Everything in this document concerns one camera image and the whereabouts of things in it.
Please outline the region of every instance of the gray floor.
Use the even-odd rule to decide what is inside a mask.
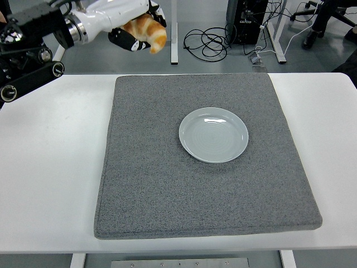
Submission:
[[[20,11],[26,7],[42,2],[42,0],[10,0],[13,12]],[[161,4],[169,27],[170,35],[171,22],[171,1],[157,0]],[[178,65],[170,63],[170,43],[167,42],[165,48],[157,55],[149,54],[148,50],[129,52],[120,49],[110,43],[107,34],[101,33],[91,44],[76,46],[66,51],[62,62],[65,64],[66,74],[185,74],[185,73],[249,73],[253,72],[253,66],[244,55],[243,47],[233,45],[228,56],[218,63],[205,63],[195,59],[182,48],[184,36],[192,29],[205,30],[209,27],[224,27],[225,10],[228,0],[180,0],[178,16]],[[291,12],[295,11],[300,1],[290,0]],[[356,12],[356,8],[349,9],[348,12]],[[357,21],[356,15],[349,17]],[[307,26],[309,23],[286,22],[281,37],[283,50],[286,49],[291,37]],[[301,49],[301,42],[307,32],[296,36],[286,53],[287,63],[281,65],[272,52],[261,53],[263,65],[269,73],[291,73],[291,72],[330,72],[342,64],[351,53],[357,49],[353,43],[343,39],[350,27],[331,19],[323,39],[318,39],[314,47],[305,51]],[[46,36],[45,42],[48,47],[55,52],[58,43],[53,36]],[[191,40],[194,46],[198,40]],[[272,49],[269,40],[266,50]],[[259,40],[258,44],[264,46],[264,40]],[[254,46],[247,46],[246,51],[254,49]],[[308,267],[357,267],[357,249],[345,250],[304,250],[294,251],[298,268]],[[247,257],[250,267],[282,267],[277,251],[263,252],[216,252],[216,253],[195,253],[179,252],[176,255],[162,254],[147,256],[131,256],[123,254],[88,254],[86,268],[109,268],[111,260],[130,259],[169,259],[169,258],[200,258],[200,257]],[[39,254],[39,255],[0,255],[0,267],[69,267],[71,254]]]

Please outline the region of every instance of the croissant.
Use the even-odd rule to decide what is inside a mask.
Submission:
[[[155,54],[163,49],[167,35],[165,28],[149,14],[143,14],[120,27],[134,36],[137,40],[148,42],[150,53]]]

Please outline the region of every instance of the white table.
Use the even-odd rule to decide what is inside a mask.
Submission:
[[[94,213],[118,75],[65,75],[0,111],[0,253],[356,248],[357,90],[342,74],[270,76],[323,217],[319,229],[96,239]]]

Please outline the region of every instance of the plate rim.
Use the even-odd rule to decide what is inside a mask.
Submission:
[[[225,113],[229,113],[230,115],[232,115],[233,117],[235,117],[236,119],[238,119],[239,121],[241,121],[241,123],[243,124],[244,128],[245,128],[245,131],[247,133],[247,142],[245,143],[244,145],[244,148],[243,150],[237,155],[237,156],[234,156],[233,158],[229,158],[228,160],[222,160],[222,161],[209,161],[209,160],[205,160],[205,159],[202,159],[201,157],[195,155],[193,152],[191,152],[191,150],[188,148],[188,146],[186,146],[186,144],[184,143],[184,138],[182,137],[183,135],[183,123],[185,123],[186,121],[189,120],[190,117],[192,117],[193,114],[195,113],[198,113],[199,111],[202,111],[202,110],[216,110],[216,111],[224,111]],[[248,146],[248,141],[249,141],[249,132],[248,132],[248,128],[247,126],[245,125],[245,123],[243,122],[243,120],[237,116],[235,113],[232,113],[231,111],[229,110],[226,110],[226,109],[223,109],[223,108],[218,108],[218,107],[203,107],[203,108],[199,108],[199,109],[196,109],[196,110],[193,110],[192,112],[190,112],[189,114],[187,114],[185,116],[185,118],[183,118],[183,120],[181,121],[180,123],[180,126],[178,128],[178,137],[180,139],[180,142],[182,144],[182,146],[184,147],[184,149],[191,155],[193,156],[194,158],[196,158],[197,160],[200,160],[202,162],[205,162],[205,163],[208,163],[208,164],[218,164],[218,163],[225,163],[225,162],[229,162],[229,161],[232,161],[234,159],[236,159],[238,156],[240,156],[244,151],[245,149],[247,148]]]

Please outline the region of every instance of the black shoe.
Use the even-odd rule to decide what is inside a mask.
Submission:
[[[305,40],[304,40],[303,43],[302,43],[302,48],[303,48],[303,49],[310,49],[310,48],[312,48],[312,45],[313,45],[313,43],[315,42],[315,40],[316,40],[316,38],[317,38],[318,35],[319,35],[318,32],[310,31],[310,32],[307,34]]]
[[[345,39],[357,45],[357,33],[353,33],[352,29],[346,33]]]

